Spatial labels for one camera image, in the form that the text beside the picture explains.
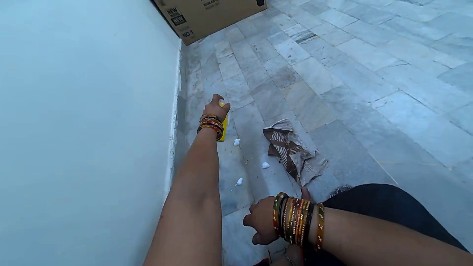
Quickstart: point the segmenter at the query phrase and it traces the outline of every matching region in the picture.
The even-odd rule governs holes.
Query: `cardboard box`
[[[154,0],[186,45],[267,8],[265,0]]]

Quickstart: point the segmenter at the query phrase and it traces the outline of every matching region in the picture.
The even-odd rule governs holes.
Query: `brown striped cloth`
[[[293,131],[289,119],[282,119],[263,129],[269,140],[268,155],[279,157],[279,162],[286,171],[299,183],[305,186],[315,177],[322,175],[328,160],[319,151],[307,151],[307,147]]]

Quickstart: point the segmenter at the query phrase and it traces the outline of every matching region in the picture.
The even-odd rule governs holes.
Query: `dark fabric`
[[[447,244],[465,250],[435,218],[407,192],[386,184],[356,186],[324,202],[333,209],[359,213],[403,225]],[[328,252],[305,251],[306,265],[344,265]]]

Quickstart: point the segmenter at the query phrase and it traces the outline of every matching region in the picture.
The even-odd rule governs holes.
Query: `hand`
[[[253,236],[253,245],[268,245],[279,238],[279,233],[272,223],[272,206],[276,197],[267,197],[251,204],[250,214],[243,219],[244,226],[251,226],[256,230]]]
[[[205,114],[216,115],[223,122],[225,117],[227,117],[227,113],[230,111],[230,104],[227,103],[223,107],[220,107],[219,100],[223,100],[223,97],[218,94],[214,94],[212,97],[212,101],[209,104],[207,104],[204,110],[202,111],[202,115],[205,115]]]

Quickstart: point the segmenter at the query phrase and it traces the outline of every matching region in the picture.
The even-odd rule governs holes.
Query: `grey stone tile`
[[[284,32],[298,44],[315,36],[312,31],[304,28],[299,23],[285,29]]]
[[[202,78],[206,79],[208,76],[212,75],[216,71],[220,71],[219,62],[217,61],[217,57],[213,54],[205,64],[201,67],[202,70]]]
[[[222,58],[225,56],[229,56],[233,53],[232,47],[230,47],[230,43],[227,41],[221,41],[214,45],[215,47],[215,55],[217,58]]]
[[[254,202],[240,147],[233,146],[233,140],[236,139],[237,136],[226,135],[225,138],[226,140],[224,142],[217,143],[220,162],[220,204],[222,205],[223,216]],[[243,177],[244,180],[242,185],[235,186],[241,177]]]
[[[272,44],[272,46],[281,44],[281,43],[283,43],[287,40],[290,40],[290,39],[291,38],[289,38],[289,36],[283,31],[278,32],[278,33],[268,37],[268,41]]]
[[[348,58],[347,54],[319,37],[311,38],[300,46],[326,67],[331,67]]]
[[[246,40],[231,45],[233,54],[238,62],[250,57],[256,57],[256,54]]]
[[[253,52],[261,62],[266,62],[279,56],[278,51],[272,46],[267,39],[259,39],[250,43]]]
[[[225,37],[229,43],[234,44],[245,39],[238,27],[232,27],[225,31]]]
[[[355,36],[341,30],[341,29],[336,29],[335,31],[322,35],[320,36],[322,39],[327,41],[333,46],[337,46],[339,44],[343,44],[344,42],[347,42],[351,39],[353,39]]]
[[[271,79],[258,86],[251,94],[264,121],[290,110],[286,100]]]
[[[381,26],[387,26],[395,30],[399,35],[422,44],[440,40],[448,35],[447,32],[429,27],[423,22],[413,21],[403,17],[395,17],[381,24]]]
[[[327,0],[324,1],[324,4],[345,14],[347,10],[353,9],[358,6],[358,4],[354,1],[349,0]]]
[[[360,20],[344,27],[343,30],[374,46],[383,45],[396,38],[394,31],[381,29]]]
[[[197,70],[188,75],[187,98],[201,91],[204,91],[204,87],[202,83],[202,72],[200,70]]]
[[[473,104],[468,104],[447,113],[447,119],[473,135]]]
[[[240,29],[240,32],[243,34],[243,36],[245,36],[245,38],[249,38],[253,35],[258,34],[258,29],[250,20],[243,19],[241,21],[238,21],[236,25]]]
[[[310,55],[292,39],[276,44],[274,48],[290,65],[302,62],[310,57]]]
[[[412,97],[395,92],[372,105],[446,167],[473,157],[473,136]]]
[[[256,104],[246,105],[232,114],[255,201],[281,191],[295,195],[284,166],[276,157],[268,156],[269,141],[263,135],[264,121]],[[268,162],[270,167],[261,169],[263,162]]]
[[[332,33],[336,31],[338,28],[335,27],[334,25],[328,23],[328,22],[323,22],[322,24],[317,25],[316,27],[312,28],[311,31],[318,36],[323,36],[329,33]]]
[[[208,76],[204,79],[203,83],[205,101],[212,101],[214,93],[219,94],[223,98],[227,98],[227,91],[225,90],[225,84],[223,83],[220,71],[216,71],[212,75]]]
[[[340,62],[329,70],[367,102],[373,102],[397,91],[397,87],[352,59]]]
[[[347,86],[340,86],[324,93],[322,99],[335,110],[337,119],[343,121],[365,148],[401,134],[396,126]]]
[[[459,33],[465,37],[473,37],[473,17],[447,12],[427,22],[427,25],[447,33]]]
[[[313,57],[295,64],[293,68],[318,95],[343,84],[337,76],[330,73],[325,66]]]
[[[268,248],[252,244],[256,231],[243,226],[243,218],[250,214],[246,206],[222,219],[222,257],[223,265],[255,265],[268,257]]]
[[[309,134],[321,154],[329,160],[324,175],[333,173],[342,185],[349,186],[369,183],[395,185],[340,120],[312,130]]]
[[[344,13],[354,18],[363,20],[364,22],[371,23],[373,25],[379,25],[395,17],[394,14],[391,14],[386,11],[381,11],[379,9],[372,8],[363,4],[360,4],[350,10],[344,11]]]
[[[305,83],[299,81],[281,90],[291,110],[306,131],[335,119],[332,109]]]
[[[433,76],[438,76],[449,70],[449,68],[455,68],[465,63],[463,60],[459,60],[427,46],[411,42],[402,37],[388,42],[382,48],[397,58]]]
[[[382,50],[363,42],[358,38],[351,39],[337,47],[342,52],[354,58],[371,71],[385,68],[398,59],[384,53]]]
[[[380,9],[416,21],[429,21],[442,14],[442,11],[440,10],[418,6],[403,1],[394,1]]]
[[[286,14],[279,14],[271,19],[271,21],[276,24],[281,30],[285,30],[291,26],[297,24],[297,22]]]
[[[330,7],[319,3],[317,0],[311,0],[305,4],[300,5],[300,8],[309,12],[310,14],[317,16],[319,14],[324,13],[325,11],[329,10]]]
[[[399,187],[413,195],[467,249],[473,248],[473,198],[463,185],[452,182],[441,166],[383,164]]]
[[[377,71],[377,74],[440,114],[472,101],[470,95],[457,87],[427,75],[411,65],[387,67]]]
[[[300,14],[293,16],[293,20],[297,21],[299,24],[304,26],[305,28],[312,29],[322,23],[324,23],[323,20],[317,18],[316,16],[310,14],[307,11],[303,11]]]
[[[256,56],[241,61],[240,67],[250,90],[254,90],[270,78],[266,69]]]
[[[187,101],[181,96],[177,96],[177,130],[182,133],[185,132],[185,109],[187,106]]]
[[[463,91],[473,94],[473,62],[469,62],[442,73],[438,78],[446,83],[457,86]]]
[[[324,13],[318,15],[318,17],[339,28],[345,27],[346,25],[358,20],[357,18],[334,9],[327,10]]]
[[[276,86],[280,89],[300,80],[299,74],[297,74],[289,63],[279,54],[277,57],[266,61],[263,66]]]
[[[250,88],[243,74],[240,73],[223,82],[225,83],[228,101],[232,105],[233,110],[243,106],[242,104],[248,103],[248,101],[252,102],[251,99],[248,99],[249,97],[246,97],[250,93]]]
[[[429,46],[456,58],[468,62],[473,61],[473,38],[471,37],[454,33],[429,44]]]

